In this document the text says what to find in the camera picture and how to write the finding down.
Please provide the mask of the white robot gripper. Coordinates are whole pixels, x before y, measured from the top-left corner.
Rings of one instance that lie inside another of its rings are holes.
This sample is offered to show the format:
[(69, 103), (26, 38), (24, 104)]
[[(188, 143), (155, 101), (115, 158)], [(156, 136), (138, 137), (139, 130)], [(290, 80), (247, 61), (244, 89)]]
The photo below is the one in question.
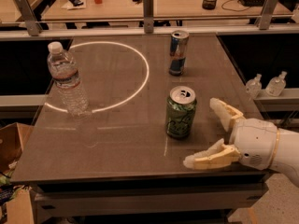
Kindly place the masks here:
[(218, 98), (211, 98), (209, 106), (226, 132), (234, 127), (231, 145), (226, 145), (222, 138), (209, 149), (187, 156), (183, 165), (193, 170), (216, 170), (239, 161), (251, 168), (267, 169), (277, 140), (277, 126), (264, 120), (245, 119), (240, 110)]

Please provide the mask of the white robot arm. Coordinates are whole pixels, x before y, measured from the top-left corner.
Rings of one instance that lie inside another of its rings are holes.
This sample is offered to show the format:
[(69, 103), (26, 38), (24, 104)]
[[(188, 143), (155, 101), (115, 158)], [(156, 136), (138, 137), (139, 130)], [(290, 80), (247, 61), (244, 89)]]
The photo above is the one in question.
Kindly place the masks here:
[(269, 121), (246, 119), (241, 111), (217, 98), (211, 98), (209, 106), (224, 130), (232, 130), (229, 144), (222, 138), (209, 149), (187, 156), (185, 167), (218, 170), (238, 161), (258, 170), (282, 173), (299, 187), (299, 133), (278, 128)]

